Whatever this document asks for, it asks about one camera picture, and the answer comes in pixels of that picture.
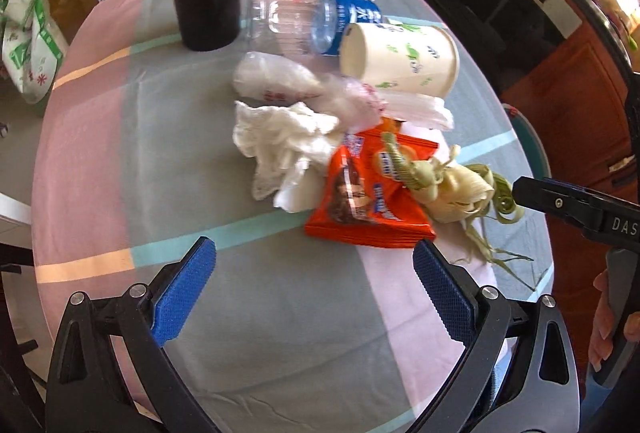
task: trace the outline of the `orange stripe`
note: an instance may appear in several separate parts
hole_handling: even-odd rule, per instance
[[[131,250],[122,249],[112,253],[99,254],[98,256],[75,259],[66,263],[38,265],[36,266],[36,280],[38,283],[72,281],[134,268]]]
[[[114,52],[110,56],[107,56],[106,58],[98,61],[97,63],[94,63],[93,65],[89,65],[87,67],[74,70],[73,72],[70,72],[65,76],[62,76],[61,78],[56,79],[55,83],[53,83],[53,90],[64,85],[69,81],[73,81],[74,79],[81,78],[82,76],[88,74],[92,70],[96,70],[97,68],[100,68],[102,65],[106,65],[107,63],[115,61],[116,59],[127,57],[130,54],[130,52],[131,52],[131,47],[127,47],[117,52]]]

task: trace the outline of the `white and green plastic bag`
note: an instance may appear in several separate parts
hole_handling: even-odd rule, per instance
[[[0,17],[2,63],[24,100],[35,104],[53,84],[68,48],[65,38],[47,0],[0,0]]]

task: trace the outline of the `orange snack bag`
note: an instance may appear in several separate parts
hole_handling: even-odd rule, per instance
[[[409,160],[426,160],[438,148],[430,140],[396,137]],[[420,204],[394,177],[380,130],[347,134],[331,159],[322,203],[306,222],[306,234],[407,249],[423,238],[435,238]]]

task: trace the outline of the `tablecloth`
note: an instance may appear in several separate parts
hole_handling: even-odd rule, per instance
[[[422,0],[374,1],[401,21],[442,22]],[[484,162],[511,181],[530,175],[493,90],[456,43],[460,74],[446,99],[456,128],[447,142],[463,147],[463,164]],[[308,213],[252,200],[254,161],[231,140],[230,78],[243,50],[241,39],[210,53],[185,49],[172,0],[105,0],[84,22],[52,91],[34,172],[34,259],[50,332],[73,292],[111,297],[148,283],[206,235],[216,270],[165,351],[219,427],[403,431],[462,345],[444,330],[411,251],[310,238]],[[534,293],[481,261],[458,224],[435,228],[449,261],[471,257],[463,265],[479,285],[497,283],[520,299],[549,287],[542,215],[488,223],[495,247],[535,260],[511,262]],[[118,341],[116,350],[143,401]]]

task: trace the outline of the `human hand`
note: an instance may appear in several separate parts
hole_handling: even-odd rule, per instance
[[[595,371],[600,371],[600,363],[609,359],[613,351],[613,341],[610,335],[613,332],[614,315],[609,307],[609,275],[606,270],[596,276],[596,279],[593,280],[593,286],[602,294],[593,317],[589,362]],[[640,341],[640,312],[631,314],[626,320],[625,337],[627,341]]]

